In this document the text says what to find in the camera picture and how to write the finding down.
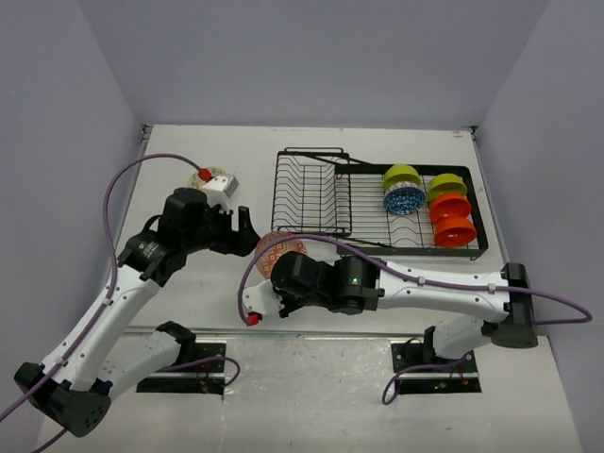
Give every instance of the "yellow bowl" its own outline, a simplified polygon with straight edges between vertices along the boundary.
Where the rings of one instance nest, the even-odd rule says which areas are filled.
[[[468,188],[465,187],[459,176],[452,173],[443,173],[435,176],[428,184],[428,202],[431,203],[443,193],[457,193],[465,196],[468,193]]]
[[[390,189],[390,186],[393,184],[403,181],[409,181],[418,186],[421,186],[422,184],[422,178],[419,176],[419,173],[417,173],[417,170],[410,165],[398,163],[397,165],[390,167],[384,175],[384,182],[382,183],[384,192]]]

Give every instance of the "orange bowl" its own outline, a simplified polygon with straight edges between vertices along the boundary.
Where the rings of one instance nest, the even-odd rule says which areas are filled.
[[[472,212],[472,205],[465,196],[458,193],[443,193],[430,205],[430,220],[436,224],[445,217],[465,219]]]
[[[291,236],[292,233],[288,233],[286,231],[273,231],[268,234],[262,236],[258,244],[256,245],[256,252],[254,255],[258,255],[259,252],[269,243],[276,241],[277,239],[281,239],[285,236]],[[273,272],[273,267],[277,263],[277,260],[281,258],[288,252],[299,252],[304,255],[308,255],[309,252],[306,249],[306,246],[299,239],[293,239],[291,241],[287,241],[285,243],[278,243],[277,245],[269,248],[258,261],[256,261],[256,267],[262,274],[264,278],[270,278],[271,273]]]
[[[472,222],[461,217],[445,217],[436,223],[434,243],[444,248],[468,245],[477,237]]]

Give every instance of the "blue patterned bowl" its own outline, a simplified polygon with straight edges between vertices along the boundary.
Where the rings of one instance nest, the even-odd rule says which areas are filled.
[[[384,209],[396,215],[419,211],[426,203],[426,194],[419,187],[409,185],[388,191],[384,196]]]

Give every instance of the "blue patterned cup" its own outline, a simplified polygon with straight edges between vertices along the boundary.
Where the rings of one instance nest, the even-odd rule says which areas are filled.
[[[417,184],[397,182],[384,196],[384,209],[396,215],[408,215],[419,211],[426,203],[426,194]]]

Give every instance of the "bowl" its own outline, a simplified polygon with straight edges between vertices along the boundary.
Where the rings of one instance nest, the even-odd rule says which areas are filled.
[[[397,165],[390,167],[384,174],[384,181],[382,183],[384,192],[388,191],[390,186],[396,182],[402,181],[409,181],[419,186],[422,183],[422,178],[419,176],[419,173],[417,173],[417,170],[410,165],[398,163]]]
[[[463,180],[452,173],[443,173],[435,176],[428,184],[428,202],[434,201],[443,193],[457,193],[465,196],[468,188],[463,184]]]
[[[436,223],[434,243],[444,248],[456,248],[468,245],[477,237],[472,222],[461,217],[445,217]]]
[[[398,182],[384,196],[384,209],[396,215],[407,215],[419,211],[426,203],[426,194],[409,181]]]
[[[264,248],[269,243],[272,243],[277,239],[292,235],[293,233],[289,233],[286,231],[273,231],[268,234],[265,234],[258,241],[254,255],[257,256],[262,250],[262,248]],[[302,241],[300,241],[299,239],[292,239],[291,241],[287,241],[285,243],[278,243],[277,245],[269,248],[266,252],[264,252],[260,259],[256,261],[256,268],[260,271],[264,278],[270,278],[271,273],[273,272],[273,267],[275,267],[277,260],[289,252],[299,252],[303,253],[304,255],[309,254],[308,250],[306,249],[306,246]]]
[[[472,212],[472,205],[458,193],[443,193],[430,205],[430,221],[435,224],[445,217],[465,219]]]

